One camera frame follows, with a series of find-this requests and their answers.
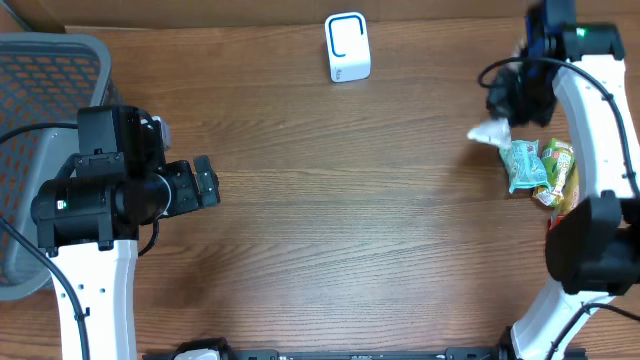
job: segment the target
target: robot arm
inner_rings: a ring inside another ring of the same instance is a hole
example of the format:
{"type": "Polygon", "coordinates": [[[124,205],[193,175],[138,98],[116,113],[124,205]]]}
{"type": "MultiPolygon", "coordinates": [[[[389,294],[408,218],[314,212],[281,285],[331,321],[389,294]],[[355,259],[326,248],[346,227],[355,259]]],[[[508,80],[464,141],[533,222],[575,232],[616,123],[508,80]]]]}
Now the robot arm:
{"type": "Polygon", "coordinates": [[[595,310],[571,320],[587,304],[607,304],[640,280],[640,211],[622,143],[633,169],[640,169],[636,138],[624,90],[624,49],[613,25],[576,25],[575,4],[548,0],[527,17],[531,62],[503,69],[487,101],[494,117],[511,126],[549,123],[557,100],[567,115],[580,172],[580,204],[547,234],[551,278],[526,315],[506,332],[509,359],[560,360],[571,339],[595,310]],[[576,71],[536,63],[553,58],[586,71],[613,95],[622,117],[621,131],[603,93],[576,71]],[[621,222],[629,227],[622,229],[621,222]]]}
{"type": "MultiPolygon", "coordinates": [[[[133,277],[138,229],[220,202],[206,156],[166,163],[168,129],[129,106],[78,112],[75,178],[45,182],[31,205],[38,247],[73,286],[93,359],[137,359],[133,277]]],[[[65,360],[82,359],[68,294],[54,278],[65,360]]]]}

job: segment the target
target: gray mesh basket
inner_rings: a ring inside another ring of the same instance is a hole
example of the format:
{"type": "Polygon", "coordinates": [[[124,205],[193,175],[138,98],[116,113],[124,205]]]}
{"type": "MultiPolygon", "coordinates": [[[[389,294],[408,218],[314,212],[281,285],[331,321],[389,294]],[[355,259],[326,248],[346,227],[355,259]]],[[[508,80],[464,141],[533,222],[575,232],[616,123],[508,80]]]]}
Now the gray mesh basket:
{"type": "MultiPolygon", "coordinates": [[[[106,46],[87,35],[0,34],[0,134],[42,122],[75,122],[85,106],[122,103],[106,46]]],[[[30,217],[40,185],[78,152],[75,130],[41,130],[0,145],[0,215],[37,244],[30,217]]],[[[50,281],[37,260],[0,230],[0,301],[50,281]]]]}

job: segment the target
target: small white box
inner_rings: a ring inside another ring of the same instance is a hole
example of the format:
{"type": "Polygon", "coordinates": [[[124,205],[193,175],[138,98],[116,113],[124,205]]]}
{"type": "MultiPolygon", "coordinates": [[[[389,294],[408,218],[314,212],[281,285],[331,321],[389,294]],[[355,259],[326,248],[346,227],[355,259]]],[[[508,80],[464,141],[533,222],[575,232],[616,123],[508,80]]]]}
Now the small white box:
{"type": "Polygon", "coordinates": [[[369,77],[371,53],[364,16],[357,12],[331,15],[324,22],[324,31],[331,80],[345,82],[369,77]]]}

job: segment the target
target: plastic wrapper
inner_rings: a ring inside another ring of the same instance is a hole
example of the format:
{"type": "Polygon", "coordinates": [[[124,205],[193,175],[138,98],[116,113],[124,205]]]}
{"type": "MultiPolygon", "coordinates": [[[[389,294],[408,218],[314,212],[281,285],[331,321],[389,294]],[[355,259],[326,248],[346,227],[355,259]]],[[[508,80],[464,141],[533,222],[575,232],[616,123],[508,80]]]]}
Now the plastic wrapper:
{"type": "Polygon", "coordinates": [[[489,119],[469,130],[467,139],[497,146],[499,149],[511,147],[511,128],[505,118],[489,119]]]}
{"type": "Polygon", "coordinates": [[[569,172],[573,167],[574,156],[571,144],[558,139],[551,139],[542,150],[542,164],[544,164],[549,187],[537,187],[533,197],[546,206],[556,207],[563,198],[564,188],[569,172]]]}
{"type": "Polygon", "coordinates": [[[538,157],[538,141],[515,140],[511,148],[500,148],[500,158],[509,174],[509,192],[516,189],[550,187],[547,172],[538,157]]]}

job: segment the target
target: wooden table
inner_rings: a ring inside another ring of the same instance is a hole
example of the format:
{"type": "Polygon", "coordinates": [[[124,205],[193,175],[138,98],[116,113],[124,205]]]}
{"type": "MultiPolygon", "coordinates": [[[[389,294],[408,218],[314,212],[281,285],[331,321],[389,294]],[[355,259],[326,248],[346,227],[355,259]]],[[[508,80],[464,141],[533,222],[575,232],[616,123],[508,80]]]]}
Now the wooden table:
{"type": "MultiPolygon", "coordinates": [[[[640,17],[616,21],[640,119],[640,17]]],[[[509,196],[482,68],[523,20],[372,23],[368,80],[332,84],[322,25],[98,33],[127,102],[208,154],[223,202],[164,220],[136,270],[138,350],[226,336],[282,351],[493,345],[547,278],[549,212],[509,196]]],[[[516,139],[567,138],[564,117],[516,139]]],[[[146,240],[148,231],[143,233],[146,240]]],[[[615,301],[640,312],[638,290],[615,301]]],[[[54,295],[0,304],[0,358],[58,359],[54,295]]],[[[598,313],[593,359],[640,357],[637,324],[598,313]]]]}

